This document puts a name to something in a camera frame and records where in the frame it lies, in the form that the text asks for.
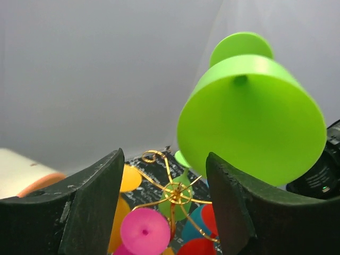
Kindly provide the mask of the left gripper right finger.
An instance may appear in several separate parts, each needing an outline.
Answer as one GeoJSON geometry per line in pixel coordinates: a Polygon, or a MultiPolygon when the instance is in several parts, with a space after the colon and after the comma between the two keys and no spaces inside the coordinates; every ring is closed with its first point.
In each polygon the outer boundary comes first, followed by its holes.
{"type": "Polygon", "coordinates": [[[215,153],[206,172],[223,254],[339,254],[339,198],[284,191],[215,153]]]}

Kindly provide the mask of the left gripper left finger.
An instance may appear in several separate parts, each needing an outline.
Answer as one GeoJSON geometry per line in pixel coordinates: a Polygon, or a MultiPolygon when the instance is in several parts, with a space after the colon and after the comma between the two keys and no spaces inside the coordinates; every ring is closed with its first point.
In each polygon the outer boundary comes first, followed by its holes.
{"type": "Polygon", "coordinates": [[[1,254],[107,254],[122,149],[23,198],[1,200],[1,254]]]}

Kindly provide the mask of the red wine glass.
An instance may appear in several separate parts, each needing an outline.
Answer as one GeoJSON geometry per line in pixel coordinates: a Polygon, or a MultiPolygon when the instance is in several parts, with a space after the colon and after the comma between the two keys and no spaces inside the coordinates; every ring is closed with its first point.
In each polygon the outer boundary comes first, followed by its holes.
{"type": "Polygon", "coordinates": [[[189,215],[181,237],[183,245],[177,254],[217,254],[219,239],[212,204],[202,205],[189,215]]]}

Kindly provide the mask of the magenta wine glass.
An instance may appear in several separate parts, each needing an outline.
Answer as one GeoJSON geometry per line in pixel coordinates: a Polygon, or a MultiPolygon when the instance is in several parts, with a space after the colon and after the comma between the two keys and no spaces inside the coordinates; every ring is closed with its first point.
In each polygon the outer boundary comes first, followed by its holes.
{"type": "Polygon", "coordinates": [[[158,211],[138,208],[122,220],[120,237],[122,244],[113,254],[161,254],[168,247],[171,230],[158,211]]]}

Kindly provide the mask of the light green wine glass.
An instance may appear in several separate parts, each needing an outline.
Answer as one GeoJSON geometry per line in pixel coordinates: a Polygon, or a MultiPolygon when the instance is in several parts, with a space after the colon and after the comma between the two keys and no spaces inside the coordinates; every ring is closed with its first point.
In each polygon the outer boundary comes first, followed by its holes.
{"type": "Polygon", "coordinates": [[[177,123],[179,150],[200,175],[213,152],[273,186],[305,174],[326,140],[320,107],[254,32],[217,44],[177,123]]]}

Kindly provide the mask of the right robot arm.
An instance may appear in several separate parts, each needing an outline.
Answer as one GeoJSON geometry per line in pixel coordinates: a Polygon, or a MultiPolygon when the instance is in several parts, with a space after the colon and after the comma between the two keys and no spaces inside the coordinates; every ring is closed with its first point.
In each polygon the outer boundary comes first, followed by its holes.
{"type": "Polygon", "coordinates": [[[316,199],[339,196],[339,121],[327,128],[327,142],[317,162],[286,190],[316,199]]]}

